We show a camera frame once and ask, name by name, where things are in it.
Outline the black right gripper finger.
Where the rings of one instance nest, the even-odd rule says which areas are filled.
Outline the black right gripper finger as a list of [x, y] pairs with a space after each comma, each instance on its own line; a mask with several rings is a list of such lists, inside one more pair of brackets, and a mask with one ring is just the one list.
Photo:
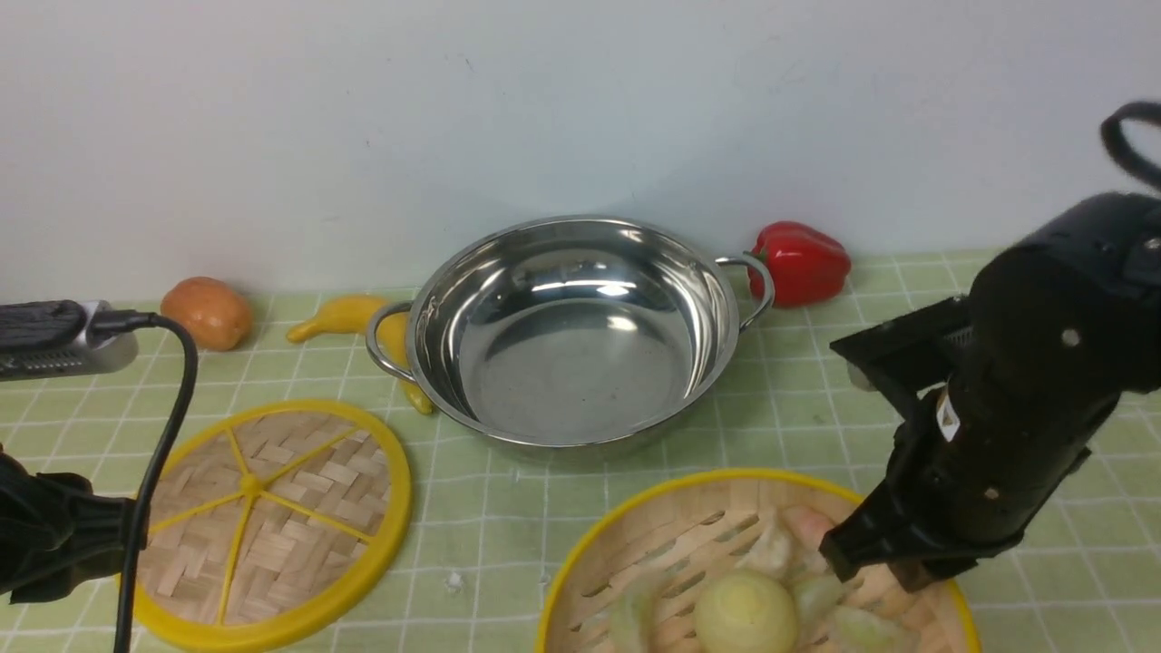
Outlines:
[[889, 489], [875, 489], [845, 521], [825, 531], [819, 546], [830, 571], [841, 582], [863, 568], [915, 557], [917, 544], [908, 521]]

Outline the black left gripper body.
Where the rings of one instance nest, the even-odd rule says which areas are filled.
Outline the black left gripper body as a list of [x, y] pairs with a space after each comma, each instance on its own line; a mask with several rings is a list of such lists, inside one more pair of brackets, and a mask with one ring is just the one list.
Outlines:
[[104, 497], [75, 473], [29, 473], [1, 454], [1, 594], [12, 604], [65, 600], [121, 573], [134, 498]]

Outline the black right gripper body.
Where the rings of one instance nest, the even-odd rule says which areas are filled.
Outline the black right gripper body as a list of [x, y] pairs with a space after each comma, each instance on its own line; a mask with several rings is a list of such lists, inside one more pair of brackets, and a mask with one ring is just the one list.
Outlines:
[[959, 295], [831, 343], [902, 419], [873, 489], [911, 521], [915, 557], [884, 565], [897, 580], [946, 580], [1019, 545], [1086, 462], [1122, 376], [1063, 333]]

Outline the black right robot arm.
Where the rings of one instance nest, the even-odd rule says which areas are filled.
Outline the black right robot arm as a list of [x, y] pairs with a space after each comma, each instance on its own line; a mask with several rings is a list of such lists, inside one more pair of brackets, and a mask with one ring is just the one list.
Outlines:
[[884, 480], [821, 541], [907, 593], [1023, 541], [1124, 393], [1158, 390], [1158, 195], [1106, 191], [1016, 241], [969, 293], [834, 340], [902, 417]]

